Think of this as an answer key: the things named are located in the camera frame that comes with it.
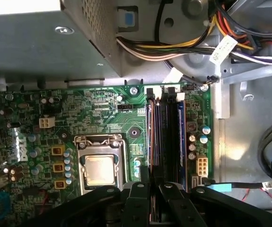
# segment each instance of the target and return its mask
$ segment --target metal bracket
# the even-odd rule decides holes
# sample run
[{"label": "metal bracket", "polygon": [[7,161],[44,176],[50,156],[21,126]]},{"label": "metal bracket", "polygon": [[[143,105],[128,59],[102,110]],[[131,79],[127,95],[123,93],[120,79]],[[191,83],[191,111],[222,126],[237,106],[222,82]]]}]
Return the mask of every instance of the metal bracket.
[{"label": "metal bracket", "polygon": [[243,81],[240,84],[240,95],[243,101],[253,101],[254,95],[248,92],[248,82]]}]

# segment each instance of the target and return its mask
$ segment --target blue tab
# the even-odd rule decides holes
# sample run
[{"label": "blue tab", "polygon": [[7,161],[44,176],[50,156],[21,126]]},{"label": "blue tab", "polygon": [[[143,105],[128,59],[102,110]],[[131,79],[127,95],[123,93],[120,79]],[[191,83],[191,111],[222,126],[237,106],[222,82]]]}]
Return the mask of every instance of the blue tab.
[{"label": "blue tab", "polygon": [[208,186],[208,187],[217,192],[231,192],[232,191],[232,185],[230,183],[212,184],[211,186]]}]

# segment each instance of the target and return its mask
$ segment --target cpu socket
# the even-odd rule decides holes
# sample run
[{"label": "cpu socket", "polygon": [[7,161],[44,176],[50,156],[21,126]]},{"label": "cpu socket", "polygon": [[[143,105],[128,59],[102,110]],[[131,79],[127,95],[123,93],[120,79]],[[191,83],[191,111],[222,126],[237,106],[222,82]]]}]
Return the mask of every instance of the cpu socket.
[{"label": "cpu socket", "polygon": [[123,189],[127,182],[126,145],[120,134],[76,136],[74,144],[82,195],[104,185]]}]

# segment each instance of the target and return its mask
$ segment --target white label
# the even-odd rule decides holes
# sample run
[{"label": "white label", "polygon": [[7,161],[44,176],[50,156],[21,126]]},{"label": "white label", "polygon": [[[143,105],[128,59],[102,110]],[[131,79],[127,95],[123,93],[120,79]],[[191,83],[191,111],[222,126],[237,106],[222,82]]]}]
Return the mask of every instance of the white label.
[{"label": "white label", "polygon": [[229,35],[226,35],[221,40],[216,49],[213,51],[210,57],[210,61],[215,65],[220,65],[226,59],[229,53],[234,49],[237,43],[237,40],[230,37]]},{"label": "white label", "polygon": [[263,185],[263,188],[267,190],[272,189],[272,181],[263,182],[262,185]]},{"label": "white label", "polygon": [[182,76],[183,73],[177,70],[175,67],[173,67],[162,83],[163,84],[178,83],[181,80]]}]

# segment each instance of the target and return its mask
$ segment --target black capacitor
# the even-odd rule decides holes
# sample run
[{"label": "black capacitor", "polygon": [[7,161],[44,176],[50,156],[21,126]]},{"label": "black capacitor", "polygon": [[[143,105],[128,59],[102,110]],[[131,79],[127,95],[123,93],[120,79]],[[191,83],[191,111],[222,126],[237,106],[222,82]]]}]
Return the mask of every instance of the black capacitor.
[{"label": "black capacitor", "polygon": [[8,129],[19,128],[20,126],[21,126],[20,122],[9,122],[9,123],[7,123],[7,128]]},{"label": "black capacitor", "polygon": [[12,108],[6,108],[3,110],[0,110],[0,115],[8,116],[8,115],[11,115],[13,112],[14,110]]}]

